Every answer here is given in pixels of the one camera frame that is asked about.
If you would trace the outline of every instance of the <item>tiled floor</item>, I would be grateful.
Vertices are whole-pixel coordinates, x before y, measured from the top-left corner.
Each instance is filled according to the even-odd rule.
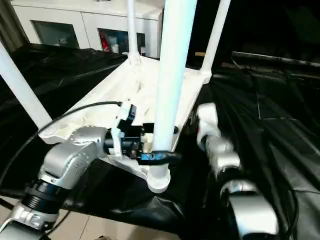
[[[16,199],[3,197],[15,204]],[[0,222],[9,214],[9,210],[0,206]],[[57,222],[67,213],[60,211]],[[112,240],[178,240],[178,236],[146,227],[131,225],[95,216],[72,212],[64,223],[51,235],[52,240],[95,240],[100,236],[110,237]]]

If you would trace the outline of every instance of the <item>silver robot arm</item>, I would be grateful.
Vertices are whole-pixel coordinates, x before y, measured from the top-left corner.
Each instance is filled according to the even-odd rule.
[[[198,146],[206,151],[235,239],[277,239],[279,224],[272,205],[244,174],[233,144],[221,136],[214,103],[198,107]]]
[[[0,240],[48,239],[45,233],[54,226],[70,190],[95,159],[108,154],[119,161],[137,161],[139,165],[179,161],[178,153],[143,151],[141,138],[153,132],[154,124],[132,126],[135,115],[134,105],[122,103],[112,128],[84,126],[73,132],[67,141],[54,146],[46,154],[33,186],[26,189],[25,197],[1,225]]]
[[[27,188],[0,228],[0,240],[39,240],[53,227],[70,190],[90,164],[104,155],[107,129],[85,126],[45,156],[33,187]]]

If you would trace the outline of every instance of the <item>cabinet door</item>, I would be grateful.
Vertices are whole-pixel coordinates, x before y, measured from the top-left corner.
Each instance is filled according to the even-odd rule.
[[[119,53],[129,51],[127,17],[83,12],[82,18],[93,49],[103,50],[107,43],[110,52],[113,51],[114,45],[117,45]],[[135,28],[138,50],[141,52],[141,49],[145,48],[147,57],[158,58],[160,53],[158,21],[136,18]]]
[[[31,43],[90,48],[81,12],[13,6]]]

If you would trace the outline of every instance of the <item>white pole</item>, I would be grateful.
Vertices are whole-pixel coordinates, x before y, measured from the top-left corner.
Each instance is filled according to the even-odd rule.
[[[0,75],[38,128],[52,119],[0,41]]]
[[[206,77],[206,80],[204,81],[205,83],[208,83],[210,81],[212,75],[211,68],[212,64],[214,63],[215,55],[217,52],[221,33],[226,21],[230,2],[231,0],[220,0],[219,8],[215,16],[209,43],[205,51],[202,67],[200,69],[200,73]]]
[[[197,0],[165,1],[153,136],[154,151],[170,151],[172,148],[196,5]],[[153,192],[165,191],[170,182],[168,164],[150,166],[147,182]]]
[[[135,0],[126,0],[128,8],[128,38],[129,38],[129,60],[133,65],[140,63],[140,54],[138,51],[138,41],[136,32],[136,9]]]

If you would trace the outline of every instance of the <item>black plastic sheet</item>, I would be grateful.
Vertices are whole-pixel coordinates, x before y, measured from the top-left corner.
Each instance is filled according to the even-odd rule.
[[[203,86],[196,103],[215,102],[219,128],[234,143],[248,175],[275,207],[282,236],[294,215],[284,176],[299,202],[294,236],[320,238],[319,98],[317,79],[220,71]],[[212,216],[220,210],[211,174],[208,179],[206,209]],[[223,235],[212,230],[214,225],[224,226],[222,219],[211,218],[211,239]]]
[[[30,45],[13,59],[52,117],[64,113],[126,57],[92,49]],[[293,218],[291,192],[299,201],[297,239],[320,238],[320,82],[289,74],[221,69],[196,101],[214,102],[219,128],[230,139],[247,173],[270,200],[283,234]],[[1,82],[0,172],[36,130]],[[171,182],[161,194],[144,180],[96,160],[65,208],[102,218],[177,233],[182,239],[226,239],[228,230],[206,156],[196,145],[196,126],[187,126],[177,146],[183,161],[170,166]],[[3,195],[21,198],[51,146],[35,139],[10,168]]]

